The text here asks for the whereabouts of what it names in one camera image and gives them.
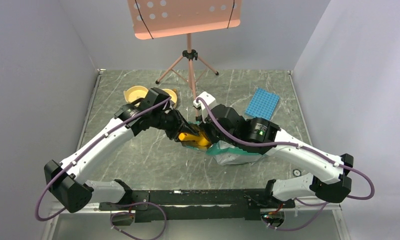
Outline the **yellow plastic food scoop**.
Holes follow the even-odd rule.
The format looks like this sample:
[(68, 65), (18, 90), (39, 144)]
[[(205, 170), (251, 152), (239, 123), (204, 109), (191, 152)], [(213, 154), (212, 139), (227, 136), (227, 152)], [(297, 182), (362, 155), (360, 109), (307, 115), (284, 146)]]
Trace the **yellow plastic food scoop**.
[(212, 145), (203, 132), (200, 132), (198, 135), (182, 132), (179, 134), (178, 139), (182, 143), (188, 144), (191, 147), (196, 147), (196, 148), (207, 149)]

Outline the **green pet food bag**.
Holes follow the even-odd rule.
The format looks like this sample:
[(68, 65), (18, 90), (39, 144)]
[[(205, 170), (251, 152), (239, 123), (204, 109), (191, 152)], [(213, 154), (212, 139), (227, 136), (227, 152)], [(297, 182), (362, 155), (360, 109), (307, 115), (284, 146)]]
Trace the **green pet food bag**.
[[(203, 132), (200, 130), (199, 122), (189, 122), (193, 125), (193, 127), (199, 132)], [(205, 152), (207, 155), (211, 156), (219, 165), (241, 165), (247, 163), (257, 162), (262, 158), (262, 155), (258, 153), (249, 153), (238, 147), (235, 147), (229, 143), (219, 141), (215, 144), (212, 144), (209, 148), (197, 148), (190, 146), (188, 144), (182, 143), (184, 147), (194, 148), (199, 151)]]

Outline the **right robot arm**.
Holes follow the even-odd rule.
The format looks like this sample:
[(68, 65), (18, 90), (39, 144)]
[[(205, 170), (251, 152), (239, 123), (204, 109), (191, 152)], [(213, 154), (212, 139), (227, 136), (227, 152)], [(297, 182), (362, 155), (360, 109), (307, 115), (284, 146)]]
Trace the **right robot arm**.
[(211, 143), (226, 142), (254, 155), (286, 160), (307, 171), (306, 175), (291, 179), (269, 180), (263, 195), (268, 207), (275, 208), (298, 197), (316, 196), (326, 202), (340, 203), (350, 196), (352, 180), (348, 174), (354, 162), (351, 155), (323, 152), (269, 120), (245, 119), (222, 104), (196, 106), (202, 112), (199, 127)]

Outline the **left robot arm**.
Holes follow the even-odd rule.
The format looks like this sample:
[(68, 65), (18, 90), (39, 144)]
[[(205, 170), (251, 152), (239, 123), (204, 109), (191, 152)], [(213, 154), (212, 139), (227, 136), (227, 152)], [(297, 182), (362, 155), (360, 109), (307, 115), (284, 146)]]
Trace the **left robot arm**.
[(132, 200), (132, 189), (122, 180), (92, 181), (88, 177), (95, 167), (117, 148), (142, 131), (155, 128), (165, 131), (175, 142), (180, 134), (199, 136), (199, 131), (188, 123), (170, 103), (170, 95), (153, 87), (144, 98), (123, 105), (109, 123), (86, 145), (60, 163), (53, 160), (44, 166), (48, 190), (70, 213), (89, 203), (112, 203), (117, 209), (127, 209)]

